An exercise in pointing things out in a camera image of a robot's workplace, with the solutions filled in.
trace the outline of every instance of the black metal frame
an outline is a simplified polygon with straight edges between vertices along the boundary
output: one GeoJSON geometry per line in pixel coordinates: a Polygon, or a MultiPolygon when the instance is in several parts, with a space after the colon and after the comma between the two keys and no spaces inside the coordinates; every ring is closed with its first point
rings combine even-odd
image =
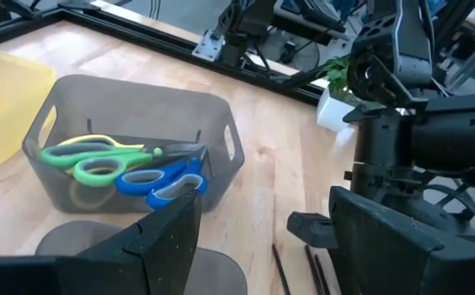
{"type": "Polygon", "coordinates": [[[102,11],[97,7],[88,6],[89,8],[76,10],[67,8],[65,3],[60,3],[53,9],[38,11],[35,18],[19,17],[14,20],[4,21],[0,23],[0,43],[55,24],[58,21],[66,20],[126,42],[178,58],[196,66],[202,66],[234,79],[280,93],[312,106],[317,106],[319,97],[323,92],[322,88],[314,84],[307,84],[309,80],[315,79],[313,77],[302,80],[302,83],[294,83],[295,80],[291,76],[276,71],[271,71],[271,76],[266,76],[264,72],[257,71],[258,67],[261,66],[252,65],[246,61],[243,62],[242,67],[236,68],[226,66],[217,61],[203,60],[192,55],[192,51],[196,47],[196,44],[192,41],[167,34],[135,21],[127,20],[102,11]]]}

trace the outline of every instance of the yellow plastic bin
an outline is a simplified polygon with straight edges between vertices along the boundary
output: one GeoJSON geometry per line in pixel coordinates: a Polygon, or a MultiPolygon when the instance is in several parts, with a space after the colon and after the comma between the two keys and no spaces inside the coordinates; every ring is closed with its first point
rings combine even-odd
{"type": "Polygon", "coordinates": [[[20,149],[55,82],[50,67],[0,52],[0,164],[20,149]]]}

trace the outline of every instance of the metal bracket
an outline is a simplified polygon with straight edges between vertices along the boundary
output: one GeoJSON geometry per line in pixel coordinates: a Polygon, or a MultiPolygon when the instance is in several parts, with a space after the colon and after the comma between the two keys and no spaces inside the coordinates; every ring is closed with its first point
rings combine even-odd
{"type": "Polygon", "coordinates": [[[218,59],[221,49],[224,46],[224,36],[216,37],[214,31],[209,29],[203,34],[200,43],[192,51],[192,55],[207,61],[218,59]]]}
{"type": "Polygon", "coordinates": [[[288,217],[287,230],[311,247],[338,248],[334,225],[321,214],[293,212],[288,217]]]}

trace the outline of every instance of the white flower pot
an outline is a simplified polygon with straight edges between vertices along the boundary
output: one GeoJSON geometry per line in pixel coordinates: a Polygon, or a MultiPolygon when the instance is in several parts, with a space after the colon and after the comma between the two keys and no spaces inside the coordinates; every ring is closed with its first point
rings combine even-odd
{"type": "Polygon", "coordinates": [[[353,106],[332,98],[326,88],[319,99],[317,123],[319,126],[339,133],[349,126],[343,122],[343,117],[352,110],[354,110],[353,106]]]}

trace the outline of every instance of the potted plant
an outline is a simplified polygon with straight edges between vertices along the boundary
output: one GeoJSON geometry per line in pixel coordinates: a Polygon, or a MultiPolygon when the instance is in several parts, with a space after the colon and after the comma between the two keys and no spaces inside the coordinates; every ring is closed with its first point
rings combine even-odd
{"type": "Polygon", "coordinates": [[[348,57],[334,57],[325,62],[323,70],[318,73],[319,78],[326,76],[329,84],[319,99],[317,123],[335,132],[348,126],[343,122],[343,116],[363,103],[348,87],[348,66],[348,57]]]}

